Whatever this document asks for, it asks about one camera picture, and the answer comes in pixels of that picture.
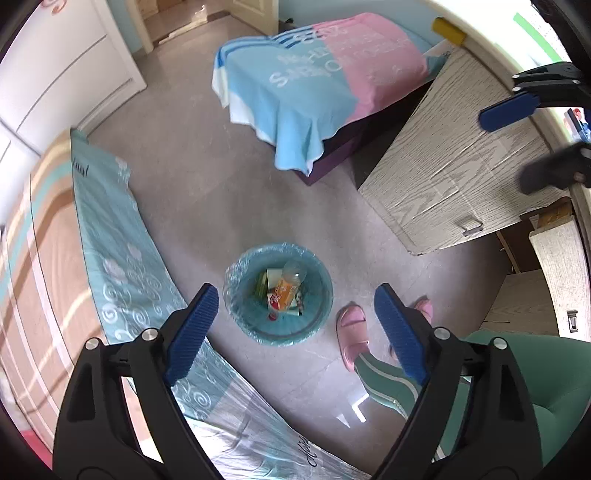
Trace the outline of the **purple storage bench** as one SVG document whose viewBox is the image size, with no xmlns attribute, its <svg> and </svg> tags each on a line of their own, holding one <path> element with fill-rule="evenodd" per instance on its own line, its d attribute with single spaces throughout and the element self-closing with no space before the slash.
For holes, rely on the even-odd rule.
<svg viewBox="0 0 591 480">
<path fill-rule="evenodd" d="M 356 151 L 366 147 L 383 135 L 393 141 L 419 106 L 432 84 L 433 81 L 429 80 L 393 105 L 342 127 L 332 138 L 322 141 L 322 145 L 325 147 L 324 154 L 314 162 L 310 175 L 305 175 L 297 170 L 294 170 L 294 174 L 305 185 L 311 186 L 325 175 L 328 175 L 335 167 L 341 165 L 342 162 L 351 158 Z"/>
</svg>

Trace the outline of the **white wardrobe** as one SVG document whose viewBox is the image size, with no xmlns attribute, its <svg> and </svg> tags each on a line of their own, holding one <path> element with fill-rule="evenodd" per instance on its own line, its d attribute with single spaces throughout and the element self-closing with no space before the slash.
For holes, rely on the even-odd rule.
<svg viewBox="0 0 591 480">
<path fill-rule="evenodd" d="M 1 164 L 28 169 L 62 130 L 92 131 L 146 83 L 124 1 L 28 1 L 1 59 Z"/>
</svg>

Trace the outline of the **blue pink towel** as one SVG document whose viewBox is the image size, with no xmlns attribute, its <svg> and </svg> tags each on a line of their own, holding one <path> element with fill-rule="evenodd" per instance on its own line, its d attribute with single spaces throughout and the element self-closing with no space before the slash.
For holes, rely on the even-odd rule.
<svg viewBox="0 0 591 480">
<path fill-rule="evenodd" d="M 211 88 L 233 124 L 274 149 L 280 171 L 311 175 L 325 141 L 432 81 L 451 54 L 377 13 L 229 40 Z"/>
</svg>

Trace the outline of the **orange iced tea bottle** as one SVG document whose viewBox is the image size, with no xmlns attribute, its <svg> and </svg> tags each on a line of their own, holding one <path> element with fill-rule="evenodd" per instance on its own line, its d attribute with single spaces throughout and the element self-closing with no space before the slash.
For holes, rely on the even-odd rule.
<svg viewBox="0 0 591 480">
<path fill-rule="evenodd" d="M 279 319 L 280 314 L 301 316 L 304 312 L 304 300 L 301 287 L 307 277 L 308 269 L 303 263 L 289 261 L 283 266 L 280 277 L 270 290 L 267 306 L 270 321 Z"/>
</svg>

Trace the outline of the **teal trash bin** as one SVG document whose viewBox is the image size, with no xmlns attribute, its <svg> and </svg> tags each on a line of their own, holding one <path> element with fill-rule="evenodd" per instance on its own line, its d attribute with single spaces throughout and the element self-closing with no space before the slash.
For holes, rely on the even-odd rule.
<svg viewBox="0 0 591 480">
<path fill-rule="evenodd" d="M 225 272 L 226 310 L 259 343 L 291 346 L 318 333 L 332 310 L 332 279 L 313 252 L 290 243 L 252 248 Z"/>
</svg>

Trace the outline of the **wood grain desk cabinet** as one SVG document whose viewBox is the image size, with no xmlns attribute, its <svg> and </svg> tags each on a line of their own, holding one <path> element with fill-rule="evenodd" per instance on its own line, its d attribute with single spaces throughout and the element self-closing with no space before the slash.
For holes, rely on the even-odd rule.
<svg viewBox="0 0 591 480">
<path fill-rule="evenodd" d="M 471 53 L 456 49 L 393 144 L 360 187 L 406 249 L 423 255 L 501 230 L 564 197 L 518 188 L 527 163 L 549 152 L 524 119 L 488 133 L 482 109 L 505 86 Z"/>
</svg>

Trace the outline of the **left pink slipper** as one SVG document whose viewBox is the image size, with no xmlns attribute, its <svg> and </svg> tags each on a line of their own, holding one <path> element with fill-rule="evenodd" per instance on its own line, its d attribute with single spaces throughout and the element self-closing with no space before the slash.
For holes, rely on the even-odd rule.
<svg viewBox="0 0 591 480">
<path fill-rule="evenodd" d="M 353 372 L 356 359 L 360 354 L 370 352 L 367 319 L 363 308 L 351 304 L 342 309 L 335 321 L 335 333 L 338 338 L 342 363 L 344 363 L 346 370 Z"/>
</svg>

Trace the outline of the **green mint tin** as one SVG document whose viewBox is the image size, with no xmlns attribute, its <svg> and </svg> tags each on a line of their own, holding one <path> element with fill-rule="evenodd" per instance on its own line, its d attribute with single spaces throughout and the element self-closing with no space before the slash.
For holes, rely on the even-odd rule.
<svg viewBox="0 0 591 480">
<path fill-rule="evenodd" d="M 267 271 L 263 270 L 257 276 L 256 286 L 254 287 L 253 294 L 259 300 L 266 299 L 267 292 L 269 292 L 269 283 L 267 282 Z"/>
</svg>

